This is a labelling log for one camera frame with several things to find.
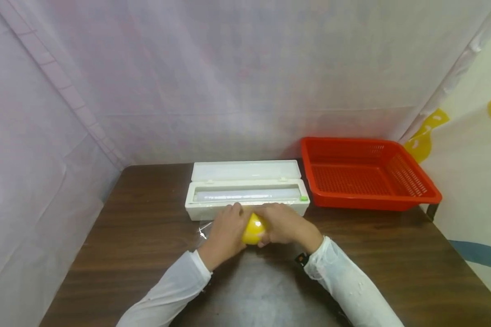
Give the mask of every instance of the hand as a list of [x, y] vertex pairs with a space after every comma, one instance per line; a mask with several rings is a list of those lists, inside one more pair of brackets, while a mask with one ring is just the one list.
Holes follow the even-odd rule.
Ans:
[[229, 204], [218, 213], [212, 223], [210, 236], [198, 249], [198, 255], [210, 272], [246, 248], [242, 234], [250, 216], [251, 212], [244, 212], [240, 203]]
[[268, 223], [267, 232], [258, 243], [264, 247], [273, 243], [300, 243], [311, 254], [318, 250], [324, 237], [318, 228], [296, 213], [295, 210], [280, 203], [267, 203], [255, 208], [255, 213]]

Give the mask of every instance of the yellow fruit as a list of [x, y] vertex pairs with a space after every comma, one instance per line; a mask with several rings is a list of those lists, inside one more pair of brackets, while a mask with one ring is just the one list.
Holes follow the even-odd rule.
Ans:
[[266, 223], [262, 218], [253, 213], [242, 235], [242, 242], [249, 245], [256, 245], [262, 239], [262, 233], [265, 231]]

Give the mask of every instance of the white sleeve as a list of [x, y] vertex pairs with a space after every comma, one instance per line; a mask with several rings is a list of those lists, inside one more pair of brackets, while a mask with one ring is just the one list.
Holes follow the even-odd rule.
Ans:
[[328, 290], [353, 326], [404, 326], [369, 277], [331, 238], [324, 237], [304, 270]]
[[169, 326], [211, 279], [198, 251], [185, 252], [138, 303], [127, 310], [117, 327]]

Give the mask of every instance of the red basket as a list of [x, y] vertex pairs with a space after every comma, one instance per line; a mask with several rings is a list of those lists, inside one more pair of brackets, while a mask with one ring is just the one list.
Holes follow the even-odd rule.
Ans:
[[397, 142], [303, 138], [304, 168], [319, 207], [405, 211], [441, 193]]

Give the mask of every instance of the white fabric backdrop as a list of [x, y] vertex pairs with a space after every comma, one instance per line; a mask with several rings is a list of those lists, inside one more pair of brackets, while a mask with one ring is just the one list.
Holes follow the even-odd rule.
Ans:
[[117, 176], [0, 17], [0, 327], [38, 326]]
[[287, 158], [305, 135], [399, 139], [491, 0], [0, 0], [0, 11], [123, 166]]

